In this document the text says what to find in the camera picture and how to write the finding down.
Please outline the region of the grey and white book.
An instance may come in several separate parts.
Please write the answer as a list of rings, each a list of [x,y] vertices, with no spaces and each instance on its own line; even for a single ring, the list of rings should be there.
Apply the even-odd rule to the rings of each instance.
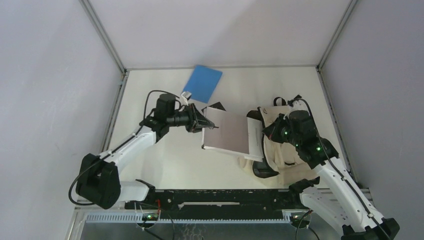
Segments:
[[[202,148],[261,162],[263,154],[263,125],[260,120],[237,115],[221,109],[206,107],[206,118],[214,128],[202,130]]]

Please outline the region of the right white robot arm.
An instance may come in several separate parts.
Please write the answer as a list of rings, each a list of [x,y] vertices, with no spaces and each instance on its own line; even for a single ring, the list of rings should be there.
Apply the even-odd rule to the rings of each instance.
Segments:
[[[318,214],[342,240],[393,240],[400,230],[394,218],[386,218],[365,197],[352,179],[332,143],[319,135],[313,116],[294,110],[278,117],[263,130],[275,143],[291,144],[298,156],[333,193],[337,203],[320,195],[313,180],[289,186],[289,203]]]

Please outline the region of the beige canvas student bag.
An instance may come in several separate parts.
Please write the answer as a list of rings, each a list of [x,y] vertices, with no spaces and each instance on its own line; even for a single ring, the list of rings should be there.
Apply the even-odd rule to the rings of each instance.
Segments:
[[[261,161],[237,159],[241,170],[255,182],[266,189],[283,189],[303,179],[320,184],[320,177],[301,160],[295,147],[289,143],[277,143],[262,136],[261,150],[264,157]]]

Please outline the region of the blue notebook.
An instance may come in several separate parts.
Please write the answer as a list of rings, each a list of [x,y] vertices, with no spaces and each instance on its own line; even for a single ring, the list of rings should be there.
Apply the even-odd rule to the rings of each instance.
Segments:
[[[222,71],[196,65],[182,91],[191,93],[192,100],[207,104],[222,75]]]

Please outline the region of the black booklet with gold emblem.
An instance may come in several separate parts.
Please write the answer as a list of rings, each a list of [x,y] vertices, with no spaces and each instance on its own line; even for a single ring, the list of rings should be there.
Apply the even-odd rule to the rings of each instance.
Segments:
[[[220,101],[202,108],[201,111],[204,113],[207,108],[213,108],[213,109],[218,109],[221,111],[226,111],[226,109],[224,108],[224,106],[222,105]]]

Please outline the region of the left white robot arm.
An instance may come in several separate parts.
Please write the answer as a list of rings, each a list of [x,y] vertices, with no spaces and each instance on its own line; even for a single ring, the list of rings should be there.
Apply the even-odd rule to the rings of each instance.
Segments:
[[[118,202],[138,202],[149,209],[156,203],[155,187],[136,179],[121,180],[122,171],[143,151],[157,144],[172,127],[185,127],[189,133],[215,129],[216,125],[188,100],[191,93],[181,95],[159,90],[160,96],[150,113],[144,113],[139,126],[118,146],[99,154],[89,153],[81,161],[79,174],[68,190],[68,198],[76,206],[96,205],[110,209]],[[72,194],[87,200],[77,202]]]

